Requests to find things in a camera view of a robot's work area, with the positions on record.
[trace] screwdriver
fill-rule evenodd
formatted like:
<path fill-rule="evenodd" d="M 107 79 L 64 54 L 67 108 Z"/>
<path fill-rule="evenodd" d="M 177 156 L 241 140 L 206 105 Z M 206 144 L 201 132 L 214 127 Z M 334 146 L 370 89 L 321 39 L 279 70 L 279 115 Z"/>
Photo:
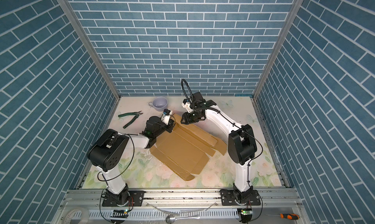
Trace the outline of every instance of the screwdriver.
<path fill-rule="evenodd" d="M 266 214 L 267 216 L 279 216 L 281 218 L 288 218 L 290 220 L 298 220 L 300 217 L 294 213 L 280 213 L 280 215 Z"/>

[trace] mounting plate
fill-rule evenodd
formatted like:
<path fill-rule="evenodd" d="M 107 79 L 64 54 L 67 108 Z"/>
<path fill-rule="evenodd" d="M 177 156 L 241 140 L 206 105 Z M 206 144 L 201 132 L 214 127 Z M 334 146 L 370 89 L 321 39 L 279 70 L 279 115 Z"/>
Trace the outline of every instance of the mounting plate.
<path fill-rule="evenodd" d="M 260 205 L 260 199 L 258 191 L 253 190 L 254 192 L 249 196 L 250 205 Z M 233 205 L 247 205 L 247 202 L 244 204 L 239 204 L 233 195 L 233 190 L 221 189 L 221 205 L 222 206 L 233 206 Z"/>
<path fill-rule="evenodd" d="M 144 191 L 128 191 L 128 193 L 133 198 L 134 207 L 142 206 Z M 105 195 L 105 197 L 103 197 L 103 207 L 120 207 L 108 194 L 104 193 L 103 195 Z"/>

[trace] blue brick wall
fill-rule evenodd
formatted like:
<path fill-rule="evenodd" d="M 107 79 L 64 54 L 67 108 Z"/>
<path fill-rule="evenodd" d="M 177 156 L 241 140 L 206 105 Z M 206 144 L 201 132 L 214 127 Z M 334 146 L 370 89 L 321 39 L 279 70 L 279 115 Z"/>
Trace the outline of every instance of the blue brick wall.
<path fill-rule="evenodd" d="M 122 95 L 251 95 L 293 0 L 69 0 Z"/>
<path fill-rule="evenodd" d="M 56 0 L 0 0 L 0 223 L 45 223 L 114 97 Z"/>
<path fill-rule="evenodd" d="M 312 223 L 374 223 L 375 0 L 304 0 L 259 96 Z"/>

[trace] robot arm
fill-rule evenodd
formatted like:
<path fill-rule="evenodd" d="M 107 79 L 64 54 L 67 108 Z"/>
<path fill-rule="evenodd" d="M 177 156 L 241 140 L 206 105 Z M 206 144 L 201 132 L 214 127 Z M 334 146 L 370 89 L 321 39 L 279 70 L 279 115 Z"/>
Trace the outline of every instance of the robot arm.
<path fill-rule="evenodd" d="M 125 148 L 150 148 L 157 136 L 167 131 L 172 132 L 174 121 L 170 119 L 172 111 L 165 109 L 161 118 L 150 117 L 145 130 L 139 135 L 121 134 L 108 129 L 87 151 L 87 158 L 96 166 L 106 183 L 106 194 L 118 205 L 128 202 L 128 185 L 121 177 L 119 160 Z"/>
<path fill-rule="evenodd" d="M 199 92 L 191 94 L 190 99 L 185 99 L 182 106 L 187 110 L 182 115 L 182 124 L 191 124 L 208 119 L 228 134 L 228 154 L 236 163 L 234 196 L 238 203 L 246 203 L 252 193 L 252 184 L 249 178 L 250 161 L 255 157 L 257 151 L 251 126 L 235 122 L 221 112 L 215 102 L 203 99 Z"/>

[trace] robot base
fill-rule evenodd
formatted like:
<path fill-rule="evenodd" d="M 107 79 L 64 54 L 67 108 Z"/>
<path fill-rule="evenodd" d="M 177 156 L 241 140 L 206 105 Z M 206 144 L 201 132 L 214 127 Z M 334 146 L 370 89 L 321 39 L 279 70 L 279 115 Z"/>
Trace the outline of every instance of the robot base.
<path fill-rule="evenodd" d="M 233 190 L 221 189 L 221 204 L 223 206 L 233 206 L 233 205 L 260 205 L 260 198 L 257 190 L 250 189 L 240 192 L 236 186 L 233 184 Z"/>
<path fill-rule="evenodd" d="M 113 194 L 109 190 L 103 193 L 103 207 L 122 207 L 132 206 L 129 201 L 133 202 L 133 206 L 142 206 L 144 191 L 129 191 L 128 185 L 119 194 Z"/>

